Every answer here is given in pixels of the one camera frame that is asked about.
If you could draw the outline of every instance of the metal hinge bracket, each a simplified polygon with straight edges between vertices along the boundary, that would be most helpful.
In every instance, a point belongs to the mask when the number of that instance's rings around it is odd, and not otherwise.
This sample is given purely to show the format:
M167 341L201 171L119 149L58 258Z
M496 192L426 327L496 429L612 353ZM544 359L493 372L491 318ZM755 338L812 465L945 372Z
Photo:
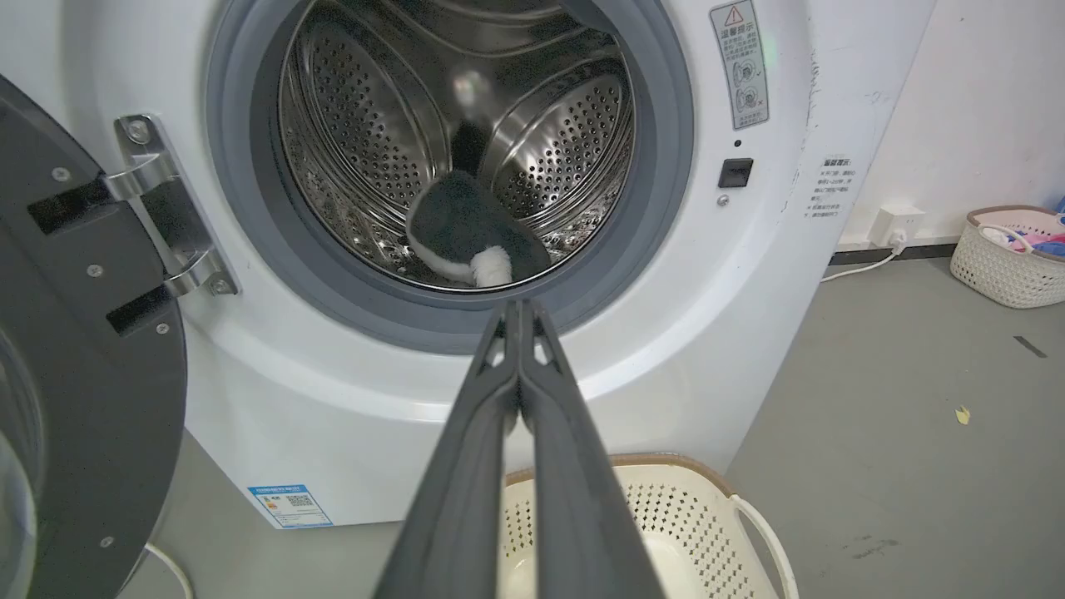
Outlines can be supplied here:
M166 288L175 297L200 287L212 295L235 294L236 281L182 181L159 117L124 116L115 120L115 134L128 168L104 183L148 231L166 269Z

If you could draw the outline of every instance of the wall socket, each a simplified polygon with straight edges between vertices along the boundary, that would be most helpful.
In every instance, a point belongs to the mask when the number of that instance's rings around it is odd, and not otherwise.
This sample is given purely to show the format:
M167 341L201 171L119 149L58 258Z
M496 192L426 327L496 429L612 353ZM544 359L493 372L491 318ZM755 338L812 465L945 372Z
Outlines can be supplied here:
M878 247L887 247L891 241L891 233L899 229L906 232L907 241L913 242L917 239L917 231L923 222L924 211L913 206L904 204L881 206L876 220L869 229L869 242Z

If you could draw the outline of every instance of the white laundry basket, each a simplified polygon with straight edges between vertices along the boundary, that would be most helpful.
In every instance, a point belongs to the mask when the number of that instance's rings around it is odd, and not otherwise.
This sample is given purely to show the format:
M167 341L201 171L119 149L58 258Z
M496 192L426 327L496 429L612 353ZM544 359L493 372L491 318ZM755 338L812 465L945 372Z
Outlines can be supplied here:
M776 598L740 514L765 538L780 572L784 599L799 598L791 565L776 534L719 474L677 455L616 456L611 462L667 599ZM534 485L528 470L507 477L501 598L536 599Z
M1034 249L1019 238L1025 252L987 239L982 229L1065 234L1063 216L1031 206L976 210L965 223L950 272L962 282L1011 308L1038 308L1065 302L1065 259Z

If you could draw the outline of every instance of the qr code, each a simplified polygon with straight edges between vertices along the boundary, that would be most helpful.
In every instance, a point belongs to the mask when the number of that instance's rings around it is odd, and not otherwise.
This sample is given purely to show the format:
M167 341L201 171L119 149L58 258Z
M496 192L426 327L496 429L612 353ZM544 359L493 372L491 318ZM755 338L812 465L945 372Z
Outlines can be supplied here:
M311 496L309 495L290 495L289 503L293 507L306 507L308 505L314 505L314 502L311 501Z

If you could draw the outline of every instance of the warning label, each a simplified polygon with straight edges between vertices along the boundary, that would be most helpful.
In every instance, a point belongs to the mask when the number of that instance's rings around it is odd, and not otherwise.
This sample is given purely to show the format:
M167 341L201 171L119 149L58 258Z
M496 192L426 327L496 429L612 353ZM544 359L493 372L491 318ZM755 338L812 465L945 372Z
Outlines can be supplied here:
M835 153L825 157L818 172L817 185L809 203L805 207L805 218L835 218L843 211L840 194L851 191L856 177L856 171L851 166L847 155Z
M761 32L753 0L741 0L710 11L718 36L725 78L728 80L733 129L769 120L766 61L761 55Z

